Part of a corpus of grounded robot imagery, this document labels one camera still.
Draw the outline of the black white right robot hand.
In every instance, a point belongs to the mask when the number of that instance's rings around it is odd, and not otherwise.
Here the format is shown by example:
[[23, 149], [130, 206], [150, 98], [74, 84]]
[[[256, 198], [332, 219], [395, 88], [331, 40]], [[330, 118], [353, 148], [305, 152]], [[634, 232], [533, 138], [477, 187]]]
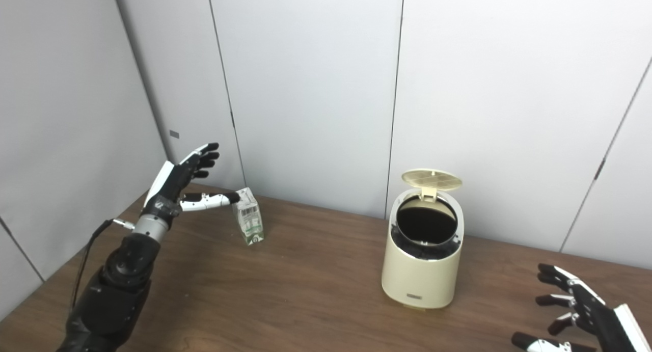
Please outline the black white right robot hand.
[[578, 276], [558, 266], [540, 263], [538, 271], [540, 282], [556, 285], [565, 294], [540, 295], [536, 303], [569, 308], [569, 312], [550, 324], [548, 334], [557, 336], [573, 326], [595, 336], [601, 351], [650, 351], [650, 344], [628, 305], [610, 308]]

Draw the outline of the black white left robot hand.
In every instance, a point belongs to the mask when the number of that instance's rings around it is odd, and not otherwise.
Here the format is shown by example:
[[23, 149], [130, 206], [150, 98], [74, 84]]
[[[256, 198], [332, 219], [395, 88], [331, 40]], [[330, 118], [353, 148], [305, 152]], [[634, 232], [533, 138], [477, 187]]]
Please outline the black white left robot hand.
[[145, 197], [141, 215], [151, 215], [170, 224], [182, 212], [198, 212], [240, 202], [238, 192], [183, 194], [193, 179], [207, 178], [207, 169], [219, 159], [219, 143], [208, 143], [191, 151], [182, 161], [166, 161]]

